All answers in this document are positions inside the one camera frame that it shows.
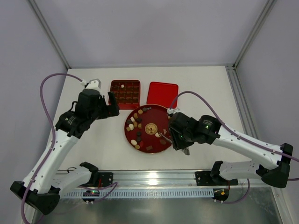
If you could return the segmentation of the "metal tongs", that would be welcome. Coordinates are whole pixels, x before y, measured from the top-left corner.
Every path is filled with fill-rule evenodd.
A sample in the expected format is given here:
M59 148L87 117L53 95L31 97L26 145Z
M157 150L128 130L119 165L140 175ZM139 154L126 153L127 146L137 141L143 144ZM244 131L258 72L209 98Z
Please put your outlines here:
M165 137L162 133L158 133L158 135L160 137L163 137L167 142L171 143L172 144L172 140L170 140L169 138ZM181 150L185 155L190 155L190 150L189 148L184 148Z

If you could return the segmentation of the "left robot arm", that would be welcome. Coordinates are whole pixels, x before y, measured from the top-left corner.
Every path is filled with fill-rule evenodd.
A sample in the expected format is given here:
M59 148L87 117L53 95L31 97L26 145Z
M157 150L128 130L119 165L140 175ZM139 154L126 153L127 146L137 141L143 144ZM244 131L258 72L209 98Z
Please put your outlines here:
M80 163L64 178L54 180L54 176L69 151L94 121L119 115L114 93L109 92L108 96L109 105L97 90L84 89L79 93L71 109L59 117L55 125L55 136L31 173L22 181L12 183L10 189L16 196L42 214L48 215L58 205L60 197L74 188L98 186L99 169L88 162Z

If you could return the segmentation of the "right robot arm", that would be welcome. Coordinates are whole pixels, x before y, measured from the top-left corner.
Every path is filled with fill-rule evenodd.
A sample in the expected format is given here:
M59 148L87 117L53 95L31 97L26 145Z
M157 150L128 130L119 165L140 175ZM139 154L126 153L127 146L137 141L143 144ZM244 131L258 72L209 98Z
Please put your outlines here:
M210 176L216 184L234 179L260 179L267 185L285 188L290 181L293 146L273 145L230 129L217 118L203 115L199 120L179 110L168 110L169 131L175 150L185 150L194 143L230 149L248 157L249 161L216 161Z

